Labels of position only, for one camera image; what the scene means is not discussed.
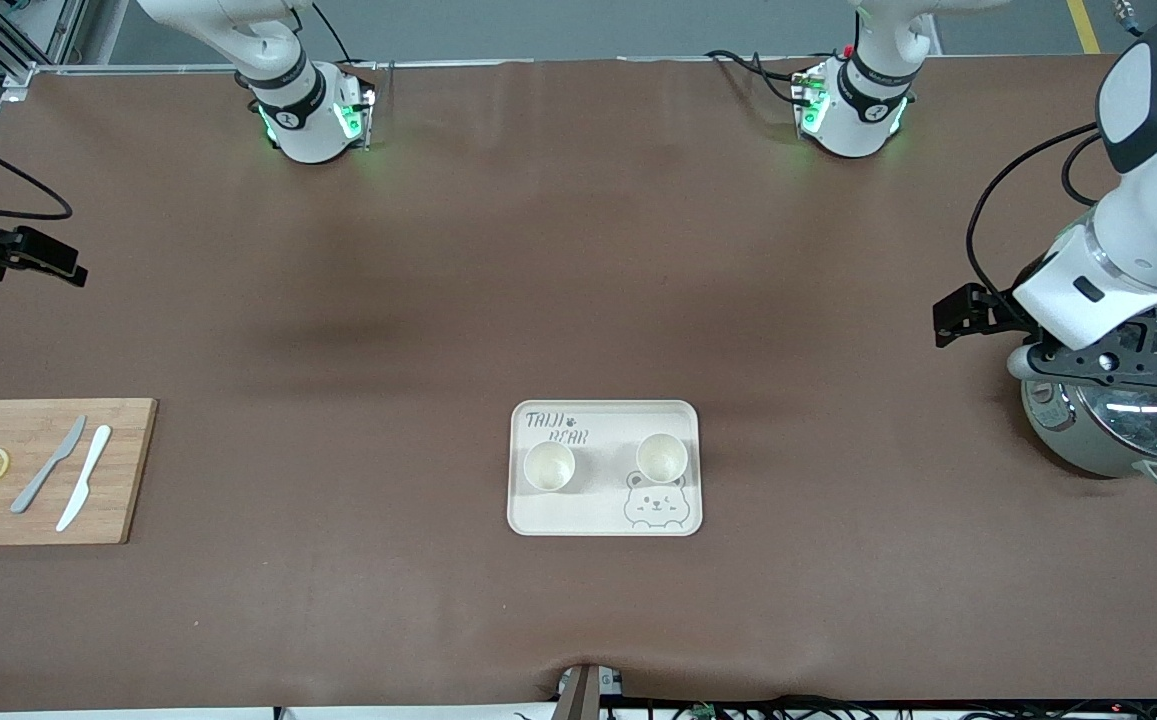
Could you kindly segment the white plastic cup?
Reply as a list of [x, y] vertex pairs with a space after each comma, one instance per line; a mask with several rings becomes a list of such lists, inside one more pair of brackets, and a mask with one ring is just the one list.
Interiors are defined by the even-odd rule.
[[687, 473], [691, 454], [681, 438], [668, 433], [655, 433], [643, 438], [638, 445], [638, 473], [656, 484], [680, 480]]
[[558, 492], [575, 477], [577, 460], [570, 447], [545, 441], [529, 448], [522, 469], [529, 486], [540, 492]]

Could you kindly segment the cream tray with bear print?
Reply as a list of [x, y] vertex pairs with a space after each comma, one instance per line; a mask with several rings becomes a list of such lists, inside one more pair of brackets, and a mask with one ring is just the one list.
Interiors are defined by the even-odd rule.
[[[680, 480], [656, 484], [638, 473], [643, 438], [681, 438], [690, 466]], [[519, 536], [692, 536], [703, 523], [700, 418], [679, 398], [532, 398], [510, 420], [506, 519]], [[558, 492], [529, 486], [523, 460], [529, 448], [557, 441], [572, 448], [575, 477]]]

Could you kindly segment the grey plastic knife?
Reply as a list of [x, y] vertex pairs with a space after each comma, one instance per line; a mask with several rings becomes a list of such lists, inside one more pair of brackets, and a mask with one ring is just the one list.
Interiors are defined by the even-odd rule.
[[34, 504], [35, 497], [38, 495], [40, 488], [43, 488], [44, 486], [44, 483], [47, 483], [49, 475], [51, 475], [52, 471], [58, 465], [61, 464], [62, 460], [67, 460], [67, 457], [71, 456], [71, 451], [75, 450], [75, 447], [80, 441], [81, 434], [83, 434], [84, 432], [84, 427], [86, 427], [86, 416], [78, 416], [75, 423], [72, 424], [69, 433], [67, 433], [66, 436], [62, 438], [60, 445], [58, 445], [53, 454], [47, 457], [47, 461], [44, 462], [44, 465], [40, 468], [38, 473], [34, 475], [34, 479], [31, 479], [28, 483], [28, 486], [25, 486], [25, 488], [22, 488], [22, 491], [15, 498], [14, 502], [12, 502], [10, 505], [12, 514], [15, 515], [24, 514], [25, 510], [30, 509], [31, 504]]

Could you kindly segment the white plastic knife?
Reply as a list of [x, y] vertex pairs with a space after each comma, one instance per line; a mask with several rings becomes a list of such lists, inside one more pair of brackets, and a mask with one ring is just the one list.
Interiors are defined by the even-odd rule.
[[100, 425], [95, 429], [93, 442], [89, 443], [88, 451], [86, 451], [84, 464], [81, 466], [75, 487], [72, 488], [69, 501], [62, 510], [62, 515], [58, 519], [54, 527], [56, 532], [65, 532], [69, 529], [71, 524], [78, 517], [79, 512], [83, 510], [84, 502], [88, 500], [90, 492], [90, 480], [93, 480], [94, 470], [97, 469], [98, 462], [106, 450], [106, 445], [110, 442], [112, 436], [112, 427], [110, 425]]

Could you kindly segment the bamboo cutting board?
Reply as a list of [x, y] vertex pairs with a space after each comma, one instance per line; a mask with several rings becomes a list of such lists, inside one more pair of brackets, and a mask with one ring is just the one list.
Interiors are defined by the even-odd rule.
[[[156, 410], [153, 398], [0, 401], [0, 447], [12, 457], [10, 470], [0, 479], [0, 548], [125, 542]], [[12, 514], [12, 502], [69, 433], [78, 416], [86, 416], [86, 427], [75, 450], [49, 473], [30, 509]], [[69, 529], [56, 532], [100, 425], [110, 425], [113, 432], [94, 470], [93, 492]]]

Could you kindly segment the brown table cover mat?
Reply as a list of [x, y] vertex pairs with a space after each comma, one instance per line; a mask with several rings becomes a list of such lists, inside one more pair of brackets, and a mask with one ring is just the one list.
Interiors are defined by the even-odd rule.
[[[0, 711], [641, 696], [1157, 698], [1157, 486], [1036, 441], [1012, 335], [936, 348], [965, 227], [1108, 56], [938, 58], [880, 154], [709, 61], [395, 69], [371, 149], [239, 87], [43, 76], [0, 155], [76, 291], [0, 282], [0, 398], [152, 397], [126, 544], [0, 548]], [[532, 398], [679, 398], [686, 537], [519, 536]]]

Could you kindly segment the aluminium frame profile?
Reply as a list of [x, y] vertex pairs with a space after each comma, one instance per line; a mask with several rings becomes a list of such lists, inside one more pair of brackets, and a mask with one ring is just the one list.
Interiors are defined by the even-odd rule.
[[24, 86], [38, 67], [78, 61], [95, 0], [0, 0], [0, 82]]

